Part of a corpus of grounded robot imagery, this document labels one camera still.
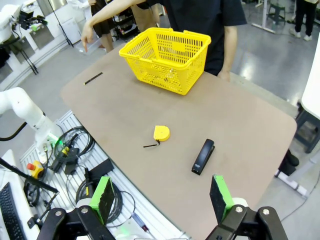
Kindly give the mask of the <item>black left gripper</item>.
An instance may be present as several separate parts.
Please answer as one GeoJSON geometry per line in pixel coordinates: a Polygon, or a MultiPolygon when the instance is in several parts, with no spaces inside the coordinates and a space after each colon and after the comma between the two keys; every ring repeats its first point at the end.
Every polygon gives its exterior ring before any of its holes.
{"type": "Polygon", "coordinates": [[[36,32],[41,28],[41,25],[47,25],[48,22],[44,18],[34,17],[34,12],[25,12],[23,10],[19,11],[18,23],[23,29],[31,29],[36,32]]]}

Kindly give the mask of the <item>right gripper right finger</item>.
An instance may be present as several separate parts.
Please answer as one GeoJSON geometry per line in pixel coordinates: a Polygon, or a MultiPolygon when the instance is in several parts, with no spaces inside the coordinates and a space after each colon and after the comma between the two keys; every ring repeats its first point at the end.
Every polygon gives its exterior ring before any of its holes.
{"type": "Polygon", "coordinates": [[[221,175],[214,174],[209,196],[217,226],[207,236],[208,240],[286,240],[287,234],[276,210],[263,206],[257,211],[244,204],[236,204],[221,175]]]}

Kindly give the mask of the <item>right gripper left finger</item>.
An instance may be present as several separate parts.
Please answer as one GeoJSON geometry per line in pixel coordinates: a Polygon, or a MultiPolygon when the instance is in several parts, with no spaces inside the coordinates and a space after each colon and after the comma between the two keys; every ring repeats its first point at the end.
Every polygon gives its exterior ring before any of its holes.
{"type": "Polygon", "coordinates": [[[88,205],[81,204],[72,211],[51,209],[40,229],[38,240],[114,240],[106,227],[115,195],[110,177],[103,176],[88,205]]]}

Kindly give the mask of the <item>person's right hand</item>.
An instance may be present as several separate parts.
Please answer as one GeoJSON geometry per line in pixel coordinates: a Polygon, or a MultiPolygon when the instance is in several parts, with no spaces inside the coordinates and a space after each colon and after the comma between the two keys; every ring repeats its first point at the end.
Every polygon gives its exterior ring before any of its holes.
{"type": "Polygon", "coordinates": [[[81,42],[85,52],[88,51],[88,43],[90,43],[93,40],[94,23],[94,21],[87,21],[82,29],[81,42]]]}

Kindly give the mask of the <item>person's left hand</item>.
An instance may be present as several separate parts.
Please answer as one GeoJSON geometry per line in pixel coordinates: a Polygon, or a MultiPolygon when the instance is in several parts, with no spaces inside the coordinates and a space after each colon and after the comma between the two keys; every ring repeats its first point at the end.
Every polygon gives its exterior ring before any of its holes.
{"type": "Polygon", "coordinates": [[[231,80],[230,72],[223,69],[218,73],[217,77],[227,82],[231,80]]]}

